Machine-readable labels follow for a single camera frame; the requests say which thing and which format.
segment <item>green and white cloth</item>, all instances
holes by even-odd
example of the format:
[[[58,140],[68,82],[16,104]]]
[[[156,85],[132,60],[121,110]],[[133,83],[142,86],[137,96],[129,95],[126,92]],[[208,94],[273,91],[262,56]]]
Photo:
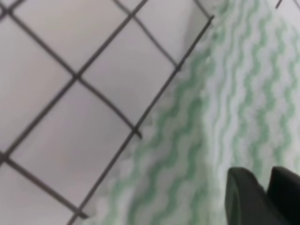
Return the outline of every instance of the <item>green and white cloth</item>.
[[[215,15],[87,225],[225,224],[229,167],[300,172],[299,33],[264,0]]]

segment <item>cloth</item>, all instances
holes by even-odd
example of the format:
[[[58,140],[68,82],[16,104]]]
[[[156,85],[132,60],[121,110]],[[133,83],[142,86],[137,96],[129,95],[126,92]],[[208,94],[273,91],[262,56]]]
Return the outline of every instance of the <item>cloth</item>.
[[[214,15],[85,224],[226,224],[229,167],[265,187],[272,166],[300,172],[299,34],[265,0],[223,0]]]

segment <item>wavy green stripe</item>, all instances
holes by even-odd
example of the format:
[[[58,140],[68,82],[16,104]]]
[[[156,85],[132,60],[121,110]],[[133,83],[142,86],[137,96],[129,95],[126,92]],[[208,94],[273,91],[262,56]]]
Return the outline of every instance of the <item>wavy green stripe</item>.
[[[243,6],[241,6],[241,8],[244,11],[246,9],[245,3],[246,1],[242,1],[244,3]],[[240,21],[240,25],[242,24],[243,26],[245,25],[244,23],[246,22],[246,30],[245,32],[241,35],[241,37],[239,38],[239,57],[238,60],[234,63],[233,65],[233,69],[232,69],[232,80],[233,80],[233,85],[231,88],[231,92],[230,94],[227,96],[226,98],[226,122],[225,125],[223,126],[223,128],[221,129],[221,135],[220,135],[220,153],[219,153],[219,158],[218,158],[218,165],[221,164],[221,161],[223,160],[223,153],[224,153],[224,142],[225,142],[225,133],[228,130],[228,127],[230,125],[231,119],[232,119],[232,115],[230,114],[230,103],[232,101],[233,96],[235,95],[236,92],[236,76],[237,76],[237,69],[242,65],[243,61],[244,61],[244,52],[242,50],[242,47],[245,43],[245,41],[250,37],[251,34],[251,25],[250,25],[250,20],[251,20],[251,16],[254,15],[254,13],[258,10],[258,4],[257,2],[254,2],[253,6],[250,9],[246,9],[247,10],[247,15],[246,15],[246,21],[242,20],[241,18],[239,18]],[[238,151],[234,151],[233,152],[233,158],[234,161],[238,161]]]
[[[201,148],[201,141],[199,141],[197,144],[192,146],[188,151],[188,168],[186,173],[183,176],[177,177],[171,187],[168,189],[168,203],[166,208],[154,215],[151,224],[152,225],[159,225],[161,222],[168,217],[174,210],[178,207],[178,201],[176,199],[176,194],[181,187],[182,183],[186,180],[190,180],[192,177],[196,174],[196,164],[197,164],[197,158],[196,155],[198,154],[200,148]]]
[[[209,79],[209,77],[213,74],[213,70],[215,68],[215,62],[211,61],[210,65],[208,67],[208,71],[207,71],[207,75],[203,78],[204,80],[204,84],[205,81],[207,79]],[[209,108],[209,104],[210,104],[210,97],[204,97],[203,99],[201,99],[201,115],[203,115],[207,109]],[[176,208],[177,208],[177,199],[176,197],[176,193],[179,190],[179,188],[181,187],[182,183],[186,180],[190,180],[192,177],[194,177],[195,175],[195,171],[196,171],[196,154],[199,151],[203,151],[205,148],[204,143],[205,141],[200,141],[199,143],[197,143],[196,145],[192,146],[189,149],[189,153],[188,153],[188,169],[187,172],[184,176],[178,177],[175,179],[175,181],[172,183],[172,185],[170,186],[170,188],[167,191],[167,195],[168,195],[168,203],[166,208],[158,213],[157,215],[155,215],[152,219],[151,224],[152,225],[158,225],[161,223],[161,221],[163,221],[166,217],[168,217]]]
[[[284,52],[285,50],[285,44],[282,39],[283,31],[285,30],[284,23],[278,27],[275,31],[276,38],[278,40],[278,48],[277,50],[271,55],[271,63],[273,68],[273,75],[270,79],[267,79],[263,85],[263,92],[266,97],[266,104],[265,106],[260,109],[257,113],[257,124],[259,126],[259,138],[257,141],[253,142],[250,146],[250,151],[252,157],[254,160],[254,172],[257,176],[261,174],[263,162],[258,157],[258,153],[262,147],[263,144],[265,144],[268,139],[270,138],[270,131],[268,123],[266,122],[266,115],[268,112],[272,111],[276,104],[276,99],[272,93],[272,87],[273,85],[278,82],[280,78],[280,72],[279,67],[277,65],[279,56]]]
[[[176,115],[179,113],[179,109],[180,109],[180,102],[182,97],[184,96],[184,93],[189,90],[191,87],[193,87],[195,84],[197,84],[197,67],[198,65],[200,65],[205,58],[209,55],[209,50],[203,52],[200,56],[198,56],[192,63],[191,65],[191,77],[189,80],[181,83],[178,88],[175,91],[175,103],[174,105],[166,112],[162,113],[162,116],[160,117],[157,125],[159,126],[158,131],[156,133],[156,136],[153,138],[153,140],[151,141],[151,143],[148,145],[149,148],[146,148],[145,146],[140,147],[137,151],[135,151],[134,154],[134,161],[137,162],[136,164],[138,164],[138,162],[140,161],[140,158],[146,153],[146,151],[148,149],[155,149],[163,140],[163,134],[162,134],[162,128],[164,127],[165,123],[167,122],[167,120],[170,120],[174,117],[176,117]],[[118,182],[115,187],[112,190],[111,193],[111,201],[110,201],[110,210],[108,215],[105,217],[103,224],[112,224],[113,221],[116,219],[116,204],[117,204],[117,199],[118,196],[122,193],[122,190],[126,189],[126,187],[130,186],[132,183],[134,183],[134,181],[136,179],[138,179],[139,177],[139,170],[138,170],[138,166],[134,167],[133,172],[131,173],[131,175],[125,179],[122,180],[120,182]]]
[[[191,105],[188,108],[188,121],[184,127],[174,132],[171,143],[172,146],[170,148],[170,154],[166,157],[165,160],[158,162],[155,167],[150,171],[149,177],[149,186],[147,191],[136,199],[133,203],[132,209],[129,213],[129,223],[135,224],[135,216],[138,213],[138,210],[142,207],[142,205],[146,205],[147,203],[152,202],[153,197],[156,195],[156,184],[158,180],[158,176],[164,168],[170,168],[174,166],[178,159],[178,145],[181,141],[181,138],[184,135],[188,135],[194,128],[196,121],[198,119],[197,115],[199,112],[199,108],[201,107],[200,99],[196,98],[192,101]]]
[[[232,3],[229,4],[229,9],[231,11],[231,14],[233,14],[234,5]],[[231,26],[231,31],[228,32],[228,34],[231,33],[233,37],[234,37],[235,31],[237,30],[237,25],[240,26],[242,13],[243,12],[240,10],[238,18],[233,22],[233,25]],[[222,36],[225,37],[225,33],[226,33],[226,26],[223,25],[223,27],[222,27]],[[225,65],[227,64],[227,61],[229,60],[229,57],[227,57],[227,56],[229,54],[232,54],[232,52],[233,52],[233,43],[234,43],[234,41],[233,41],[234,38],[233,37],[230,40],[230,46],[229,46],[228,50],[224,54],[224,60],[223,60],[224,68],[225,68]],[[225,80],[226,80],[226,76],[224,75],[222,77],[220,83],[218,84],[218,87],[217,87],[217,114],[216,114],[216,118],[214,120],[214,123],[212,125],[214,132],[216,131],[216,125],[217,125],[217,122],[219,121],[220,116],[221,116],[221,93],[223,92],[223,89],[224,89],[224,86],[225,86]]]
[[[251,89],[251,82],[258,75],[258,73],[261,70],[261,63],[258,59],[258,53],[259,50],[267,44],[267,34],[265,32],[265,27],[266,23],[269,22],[271,19],[271,15],[267,14],[264,18],[262,18],[259,21],[259,31],[260,31],[260,40],[257,44],[254,45],[251,55],[253,59],[253,66],[249,73],[246,75],[246,78],[244,80],[244,86],[246,88],[246,96],[244,102],[242,102],[239,105],[239,110],[238,110],[238,117],[239,121],[241,121],[240,126],[236,134],[234,135],[233,138],[233,152],[238,151],[238,142],[241,140],[242,137],[244,137],[247,129],[248,129],[248,124],[247,120],[245,118],[245,110],[251,106],[253,102],[253,91]]]
[[[297,45],[297,40],[299,36],[297,33],[295,33],[293,39],[292,39],[292,45],[296,46]],[[289,73],[292,77],[292,82],[291,85],[286,87],[285,92],[284,92],[284,97],[285,100],[288,104],[288,111],[286,114],[283,114],[280,119],[280,126],[282,128],[282,133],[284,136],[283,143],[279,145],[277,148],[274,150],[275,158],[277,159],[277,163],[279,165],[283,165],[283,152],[287,151],[289,149],[289,146],[292,144],[292,135],[288,129],[288,123],[289,120],[295,115],[295,106],[292,101],[292,92],[295,91],[298,87],[298,79],[296,77],[295,73],[295,66],[296,63],[300,61],[300,55],[299,52],[296,50],[296,56],[295,59],[292,60],[289,63]]]

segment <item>white tile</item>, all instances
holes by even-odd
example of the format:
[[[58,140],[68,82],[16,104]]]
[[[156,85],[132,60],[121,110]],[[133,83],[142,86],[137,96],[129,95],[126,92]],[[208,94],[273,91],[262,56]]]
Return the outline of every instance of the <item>white tile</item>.
[[[131,21],[83,76],[137,122],[173,70]]]
[[[142,0],[119,0],[121,4],[126,6],[131,11],[134,10],[141,1]]]
[[[0,23],[0,149],[6,150],[70,75],[9,18]]]
[[[75,70],[127,16],[112,0],[31,0],[16,14]]]
[[[283,0],[278,11],[288,22],[300,30],[300,9],[297,8],[293,0]]]
[[[137,16],[177,62],[207,22],[193,0],[151,0]]]
[[[71,218],[71,211],[5,164],[0,181],[0,224],[65,225]]]
[[[128,134],[110,108],[76,83],[12,157],[79,205]]]

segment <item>black object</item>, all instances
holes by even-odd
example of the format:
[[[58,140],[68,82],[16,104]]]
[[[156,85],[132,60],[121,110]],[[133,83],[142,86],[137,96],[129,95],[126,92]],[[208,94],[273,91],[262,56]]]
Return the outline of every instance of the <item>black object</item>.
[[[278,186],[274,187],[270,190],[276,195]],[[244,168],[228,170],[225,211],[228,225],[290,224],[268,199],[255,176]]]
[[[300,177],[283,167],[273,167],[267,195],[292,225],[300,225]]]

